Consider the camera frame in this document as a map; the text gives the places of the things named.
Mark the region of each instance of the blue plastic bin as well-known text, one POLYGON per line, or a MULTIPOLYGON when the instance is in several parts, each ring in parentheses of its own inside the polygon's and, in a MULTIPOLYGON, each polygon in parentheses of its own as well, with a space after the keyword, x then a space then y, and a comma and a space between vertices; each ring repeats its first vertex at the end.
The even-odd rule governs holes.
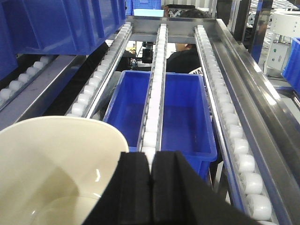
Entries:
POLYGON ((132 9, 161 9, 161 0, 132 0, 132 9))
POLYGON ((132 15, 132 0, 125 0, 126 4, 126 15, 132 15))
POLYGON ((0 4, 0 81, 17 66, 4 11, 0 4))
POLYGON ((125 22, 124 0, 7 0, 15 53, 90 54, 125 22))
POLYGON ((282 75, 300 94, 300 37, 292 40, 291 55, 282 75))
MULTIPOLYGON (((149 72, 123 72, 104 117, 125 136, 131 150, 137 146, 149 77, 149 72)), ((203 179, 217 159, 201 76, 167 73, 162 150, 180 150, 203 179)))

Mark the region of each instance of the blue bin rim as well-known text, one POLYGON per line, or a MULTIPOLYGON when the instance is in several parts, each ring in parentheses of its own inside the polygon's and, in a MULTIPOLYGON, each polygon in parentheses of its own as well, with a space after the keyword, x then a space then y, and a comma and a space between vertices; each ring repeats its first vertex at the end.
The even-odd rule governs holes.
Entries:
MULTIPOLYGON (((116 86, 116 89, 112 95, 112 102, 109 103, 109 106, 107 108, 107 111, 105 113, 105 116, 103 118, 104 122, 107 122, 108 120, 108 115, 111 114, 113 105, 115 103, 114 99, 116 99, 116 95, 120 91, 120 85, 125 77, 126 73, 137 73, 141 76, 143 75, 150 75, 150 71, 138 71, 138 70, 124 70, 121 73, 120 79, 118 81, 118 84, 116 86)), ((202 152, 195 152, 193 154, 188 154, 189 156, 193 156, 195 158, 201 159, 201 161, 208 161, 208 162, 214 162, 217 159, 218 152, 217 152, 217 147, 216 147, 216 142, 215 142, 215 137, 213 135, 213 130, 212 130, 212 123, 210 120, 210 113, 208 110, 208 101, 206 98, 206 92, 204 88, 204 81, 202 75, 199 74, 179 74, 179 73, 171 73, 167 72, 166 75, 179 75, 179 76, 195 76, 198 77, 199 83, 200 83, 200 90, 201 90, 201 98, 202 98, 202 107, 205 109, 204 110, 204 119, 205 119, 205 125, 210 134, 212 134, 211 138, 209 138, 209 145, 210 145, 210 153, 202 153, 202 152)))
POLYGON ((293 37, 292 40, 300 45, 300 37, 293 37))

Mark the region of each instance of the dark hair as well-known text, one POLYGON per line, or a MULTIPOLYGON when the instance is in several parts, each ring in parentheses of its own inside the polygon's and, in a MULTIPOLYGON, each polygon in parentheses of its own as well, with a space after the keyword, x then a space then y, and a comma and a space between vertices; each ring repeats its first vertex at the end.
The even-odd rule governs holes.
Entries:
POLYGON ((196 8, 183 12, 180 18, 211 18, 211 16, 207 12, 203 12, 196 8))

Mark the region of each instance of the white bowl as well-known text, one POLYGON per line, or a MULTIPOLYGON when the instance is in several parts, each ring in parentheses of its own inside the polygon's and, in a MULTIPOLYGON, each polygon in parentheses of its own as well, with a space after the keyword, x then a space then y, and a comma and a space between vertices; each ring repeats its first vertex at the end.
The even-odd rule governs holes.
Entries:
POLYGON ((101 121, 39 117, 0 132, 0 224, 80 225, 128 151, 101 121))

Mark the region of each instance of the cable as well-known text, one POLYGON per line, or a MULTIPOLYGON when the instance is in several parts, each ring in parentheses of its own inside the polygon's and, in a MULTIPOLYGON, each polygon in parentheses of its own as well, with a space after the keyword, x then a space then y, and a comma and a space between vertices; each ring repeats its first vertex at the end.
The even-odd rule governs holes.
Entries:
POLYGON ((268 78, 268 80, 274 80, 274 81, 282 81, 282 82, 287 82, 287 83, 288 83, 288 81, 285 81, 285 80, 281 80, 281 79, 275 79, 275 78, 268 78))
POLYGON ((280 78, 282 76, 271 76, 271 75, 267 75, 267 77, 274 77, 274 78, 280 78))
POLYGON ((138 55, 140 54, 140 51, 141 51, 142 47, 143 47, 143 46, 141 46, 141 48, 140 48, 140 50, 139 50, 139 52, 138 52, 137 54, 136 54, 136 52, 135 52, 135 68, 138 67, 138 66, 137 66, 138 55))

